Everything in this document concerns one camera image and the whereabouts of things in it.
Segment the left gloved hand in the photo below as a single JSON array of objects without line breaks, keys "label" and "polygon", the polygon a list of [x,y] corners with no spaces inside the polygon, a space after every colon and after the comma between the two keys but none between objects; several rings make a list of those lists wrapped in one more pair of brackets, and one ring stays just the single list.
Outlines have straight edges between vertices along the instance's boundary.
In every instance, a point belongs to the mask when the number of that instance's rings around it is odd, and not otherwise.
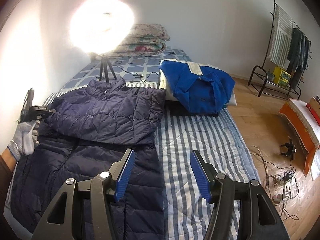
[{"label": "left gloved hand", "polygon": [[16,161],[21,156],[33,154],[35,148],[39,146],[38,129],[40,121],[22,122],[17,125],[14,137],[7,145],[8,150]]}]

